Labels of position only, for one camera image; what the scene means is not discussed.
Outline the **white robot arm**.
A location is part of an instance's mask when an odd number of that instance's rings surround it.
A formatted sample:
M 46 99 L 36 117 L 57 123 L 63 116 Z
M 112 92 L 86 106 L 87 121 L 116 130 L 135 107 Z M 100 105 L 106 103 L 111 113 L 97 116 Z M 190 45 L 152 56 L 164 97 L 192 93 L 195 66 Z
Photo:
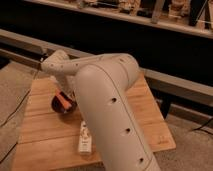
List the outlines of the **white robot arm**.
M 139 77 L 139 65 L 126 53 L 70 59 L 62 50 L 41 68 L 72 94 L 106 171 L 161 171 L 125 92 Z

